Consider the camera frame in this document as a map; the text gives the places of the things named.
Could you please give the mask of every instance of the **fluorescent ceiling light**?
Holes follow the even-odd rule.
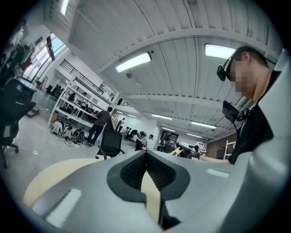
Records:
[[[68,5],[69,5],[69,0],[63,0],[63,5],[62,8],[60,10],[60,12],[65,15],[68,9]]]
[[[225,46],[216,46],[216,45],[205,45],[205,55],[206,56],[214,56],[214,57],[220,57],[220,58],[229,58],[235,49],[225,47]]]
[[[164,128],[164,127],[162,127],[162,128],[165,129],[165,130],[169,130],[169,131],[175,132],[175,130],[172,130],[172,129],[168,129],[168,128]]]
[[[149,61],[151,61],[151,56],[148,52],[146,52],[120,64],[119,66],[116,67],[116,70],[119,73]]]
[[[159,116],[156,114],[152,114],[153,117],[159,117],[159,118],[164,118],[164,119],[168,119],[168,120],[172,120],[172,117],[167,117],[167,116]]]
[[[198,125],[198,126],[204,126],[204,127],[208,127],[211,129],[216,129],[216,126],[211,126],[211,125],[207,125],[207,124],[202,124],[202,123],[198,123],[198,122],[191,122],[193,125]]]
[[[190,134],[190,133],[187,133],[187,135],[189,135],[189,136],[194,136],[194,137],[201,137],[201,136],[197,136],[197,135]]]

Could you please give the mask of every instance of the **ear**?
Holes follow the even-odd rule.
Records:
[[[243,60],[244,61],[247,61],[247,63],[250,63],[250,61],[251,61],[251,55],[248,52],[244,52],[242,54],[242,57],[243,57]]]

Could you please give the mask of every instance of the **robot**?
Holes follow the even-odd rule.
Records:
[[[196,142],[194,145],[189,145],[186,142],[177,142],[177,148],[170,153],[170,155],[180,157],[191,157],[194,160],[198,160],[200,156],[206,154],[206,149],[202,142]]]

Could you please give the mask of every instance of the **floor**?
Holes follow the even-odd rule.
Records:
[[[31,119],[23,117],[19,121],[19,133],[14,141],[19,147],[19,153],[16,154],[11,147],[5,151],[7,170],[3,169],[0,158],[0,173],[18,201],[22,201],[30,182],[45,168],[67,159],[95,158],[98,152],[97,145],[67,146],[63,140],[50,133],[46,124],[47,120],[40,116]],[[121,149],[126,153],[132,152],[135,150],[135,143],[123,140]]]

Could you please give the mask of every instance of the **desk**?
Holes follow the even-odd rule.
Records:
[[[47,190],[81,167],[102,161],[101,159],[79,158],[61,161],[41,171],[29,184],[23,197],[23,203],[31,207]],[[146,209],[157,223],[159,219],[160,192],[146,172],[141,184],[141,191],[146,195]]]

